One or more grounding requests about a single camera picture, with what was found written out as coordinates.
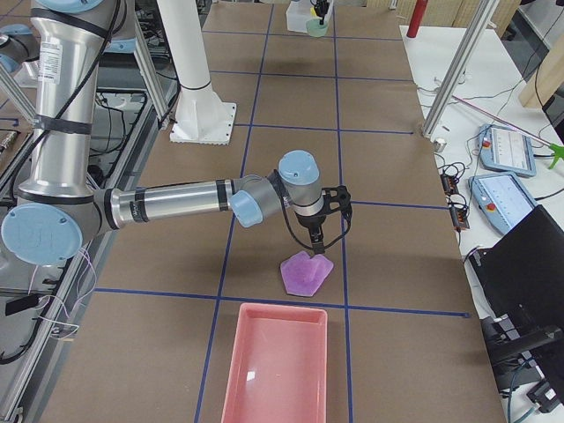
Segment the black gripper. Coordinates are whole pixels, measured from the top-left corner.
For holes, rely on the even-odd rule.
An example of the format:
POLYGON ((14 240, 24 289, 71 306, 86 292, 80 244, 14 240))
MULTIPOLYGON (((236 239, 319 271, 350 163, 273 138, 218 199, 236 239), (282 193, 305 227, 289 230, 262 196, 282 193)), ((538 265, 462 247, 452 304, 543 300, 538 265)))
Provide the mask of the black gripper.
POLYGON ((323 223, 328 216, 339 212, 341 218, 346 222, 345 230, 336 238, 336 241, 343 239, 352 225, 351 194, 345 185, 322 188, 319 199, 313 204, 308 206, 295 204, 293 211, 298 222, 307 228, 315 254, 323 253, 323 223))
POLYGON ((330 9, 329 0, 315 0, 310 2, 313 14, 318 18, 324 18, 330 9))

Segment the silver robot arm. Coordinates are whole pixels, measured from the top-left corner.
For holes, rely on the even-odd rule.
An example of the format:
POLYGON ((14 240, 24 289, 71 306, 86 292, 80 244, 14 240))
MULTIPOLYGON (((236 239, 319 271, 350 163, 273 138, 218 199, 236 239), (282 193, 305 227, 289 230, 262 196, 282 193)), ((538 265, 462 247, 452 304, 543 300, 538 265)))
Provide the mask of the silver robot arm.
POLYGON ((29 25, 2 29, 2 71, 12 73, 25 62, 39 68, 32 136, 5 178, 12 207, 1 223, 3 245, 23 262, 56 265, 129 224, 232 212, 245 227, 294 214, 308 231, 303 248, 325 252, 324 221, 336 213, 350 222, 353 208, 346 187, 322 185, 309 152, 287 152, 266 176, 140 185, 133 166, 144 165, 152 149, 141 139, 150 118, 172 117, 175 143, 227 145, 236 116, 236 105, 212 87, 196 4, 157 6, 178 75, 171 99, 160 96, 131 1, 33 1, 29 25), (100 151, 92 147, 93 130, 104 123, 99 65, 104 54, 115 52, 138 55, 145 104, 126 125, 124 140, 100 151))

